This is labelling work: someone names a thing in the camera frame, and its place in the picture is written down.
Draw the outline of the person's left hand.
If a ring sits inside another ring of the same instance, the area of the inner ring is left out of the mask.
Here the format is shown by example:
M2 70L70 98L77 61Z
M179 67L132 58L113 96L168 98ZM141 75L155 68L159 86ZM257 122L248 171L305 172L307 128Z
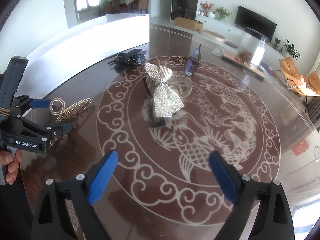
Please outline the person's left hand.
M8 172L5 176L5 179L9 185L12 185L18 175L18 169L22 161L22 152L17 150L15 157L13 158L10 152L1 151L1 166L7 165Z

